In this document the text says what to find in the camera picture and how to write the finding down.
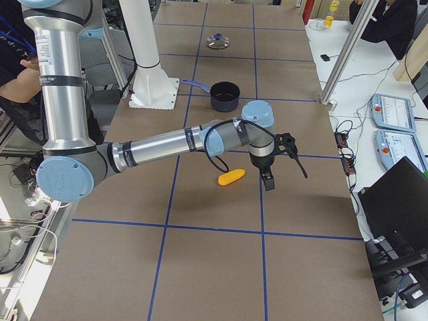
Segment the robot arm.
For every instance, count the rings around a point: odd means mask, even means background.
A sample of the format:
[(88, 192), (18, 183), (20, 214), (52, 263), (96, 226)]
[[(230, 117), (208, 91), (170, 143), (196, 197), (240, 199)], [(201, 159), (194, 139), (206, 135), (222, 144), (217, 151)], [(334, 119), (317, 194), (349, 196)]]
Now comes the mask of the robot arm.
[(257, 100), (237, 118), (214, 120), (144, 140), (104, 142), (104, 135), (84, 93), (80, 55), (82, 38), (104, 35), (100, 1), (22, 1), (25, 24), (33, 31), (44, 101), (46, 142), (37, 168), (39, 188), (52, 199), (74, 202), (103, 180), (130, 167), (204, 151), (219, 156), (248, 146), (265, 188), (275, 187), (272, 107)]

